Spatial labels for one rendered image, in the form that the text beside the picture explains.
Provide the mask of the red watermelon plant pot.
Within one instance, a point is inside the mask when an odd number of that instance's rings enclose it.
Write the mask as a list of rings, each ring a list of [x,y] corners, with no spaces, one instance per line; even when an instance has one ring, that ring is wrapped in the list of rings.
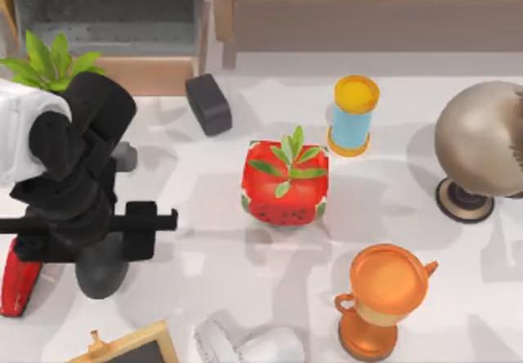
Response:
[[[307,145],[302,127],[279,141],[251,141],[241,183],[244,211],[272,226],[305,226],[324,215],[329,189],[325,147]]]

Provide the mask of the red stapler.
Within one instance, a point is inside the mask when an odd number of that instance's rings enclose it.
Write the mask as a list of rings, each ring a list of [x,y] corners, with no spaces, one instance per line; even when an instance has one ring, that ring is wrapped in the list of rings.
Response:
[[[11,241],[0,290],[0,316],[22,317],[42,270],[41,262],[21,261],[15,253],[17,238]]]

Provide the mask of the green leafy plant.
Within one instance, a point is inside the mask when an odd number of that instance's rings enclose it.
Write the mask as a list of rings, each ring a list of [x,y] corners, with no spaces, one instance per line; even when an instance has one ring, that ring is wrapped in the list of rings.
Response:
[[[12,73],[12,82],[50,92],[64,91],[72,79],[82,72],[105,74],[96,64],[100,52],[86,52],[73,58],[69,53],[69,43],[62,33],[58,33],[48,47],[30,30],[25,32],[26,58],[5,57],[0,65]]]

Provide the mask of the white stapler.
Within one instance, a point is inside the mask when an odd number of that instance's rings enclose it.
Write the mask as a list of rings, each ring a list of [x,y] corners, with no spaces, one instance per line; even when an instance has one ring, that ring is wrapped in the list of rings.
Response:
[[[227,310],[197,325],[194,342],[203,363],[306,363],[303,343],[293,328],[244,328]]]

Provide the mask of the black stapler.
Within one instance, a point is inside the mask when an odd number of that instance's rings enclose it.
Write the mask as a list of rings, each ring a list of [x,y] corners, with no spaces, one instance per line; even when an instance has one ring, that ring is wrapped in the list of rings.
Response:
[[[185,86],[187,101],[206,136],[216,136],[232,128],[230,105],[211,74],[186,80]]]

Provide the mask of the wooden framed blackboard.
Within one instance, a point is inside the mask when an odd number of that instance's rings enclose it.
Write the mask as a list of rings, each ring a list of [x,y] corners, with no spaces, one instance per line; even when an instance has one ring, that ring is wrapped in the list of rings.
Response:
[[[87,352],[66,363],[179,363],[167,322],[160,320],[111,342],[91,331]]]

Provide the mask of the orange trophy cup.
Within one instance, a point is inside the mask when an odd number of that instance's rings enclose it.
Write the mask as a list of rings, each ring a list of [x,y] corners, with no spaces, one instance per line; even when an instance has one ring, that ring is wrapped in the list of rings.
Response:
[[[375,244],[360,251],[349,269],[351,292],[334,305],[342,318],[340,344],[359,361],[381,361],[393,352],[398,324],[426,297],[428,280],[439,263],[422,264],[407,249]]]

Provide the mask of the grey pierced drawer inside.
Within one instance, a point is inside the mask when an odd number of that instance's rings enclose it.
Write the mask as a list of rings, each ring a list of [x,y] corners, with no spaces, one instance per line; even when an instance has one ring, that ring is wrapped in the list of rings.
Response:
[[[50,45],[63,34],[73,54],[192,56],[203,0],[14,0],[19,39]]]

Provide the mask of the dark grey rounded object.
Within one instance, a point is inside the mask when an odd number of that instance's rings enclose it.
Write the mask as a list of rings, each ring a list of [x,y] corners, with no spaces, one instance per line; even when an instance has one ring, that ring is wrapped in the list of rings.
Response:
[[[105,299],[119,289],[129,267],[122,252],[120,232],[109,233],[102,241],[80,251],[75,274],[79,288],[88,298]]]

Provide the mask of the large bronze globe trophy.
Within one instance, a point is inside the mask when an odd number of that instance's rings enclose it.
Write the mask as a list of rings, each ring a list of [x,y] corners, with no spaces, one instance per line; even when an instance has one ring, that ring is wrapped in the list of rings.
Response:
[[[445,172],[436,203],[449,218],[483,222],[497,197],[523,198],[523,85],[477,83],[454,96],[435,125]]]

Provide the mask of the pale wooden drawer front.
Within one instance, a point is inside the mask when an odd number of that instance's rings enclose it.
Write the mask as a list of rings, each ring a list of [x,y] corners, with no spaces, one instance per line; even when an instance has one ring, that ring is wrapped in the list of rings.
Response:
[[[201,74],[191,56],[101,56],[96,65],[134,96],[184,96],[186,80]]]

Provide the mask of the wooden open shelf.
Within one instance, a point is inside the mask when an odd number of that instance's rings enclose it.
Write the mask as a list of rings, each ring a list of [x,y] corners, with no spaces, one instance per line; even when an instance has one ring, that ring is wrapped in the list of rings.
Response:
[[[523,0],[212,0],[208,68],[523,75]]]

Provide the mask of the yellow and blue can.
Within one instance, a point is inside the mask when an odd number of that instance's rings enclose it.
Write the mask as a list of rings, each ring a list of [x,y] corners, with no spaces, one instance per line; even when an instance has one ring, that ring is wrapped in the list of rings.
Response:
[[[373,111],[380,97],[378,85],[362,75],[340,78],[334,87],[333,120],[328,144],[343,157],[363,154],[369,145]]]

